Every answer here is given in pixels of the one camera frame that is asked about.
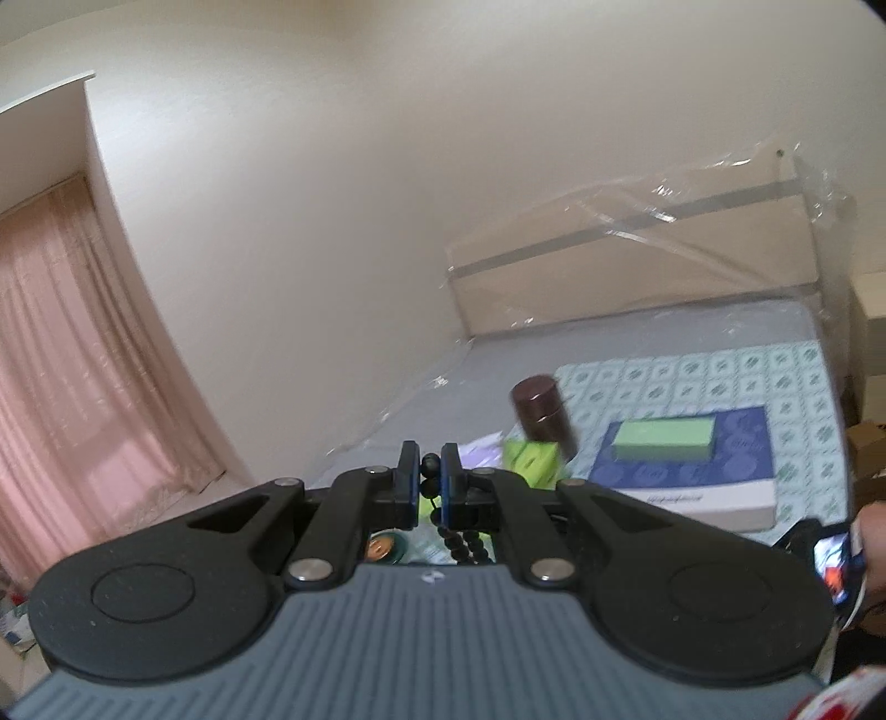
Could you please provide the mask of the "person right hand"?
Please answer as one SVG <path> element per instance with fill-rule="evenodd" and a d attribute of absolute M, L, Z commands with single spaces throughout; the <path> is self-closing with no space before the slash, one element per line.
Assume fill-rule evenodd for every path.
<path fill-rule="evenodd" d="M 867 571 L 867 594 L 883 597 L 886 589 L 886 502 L 871 502 L 856 516 Z"/>

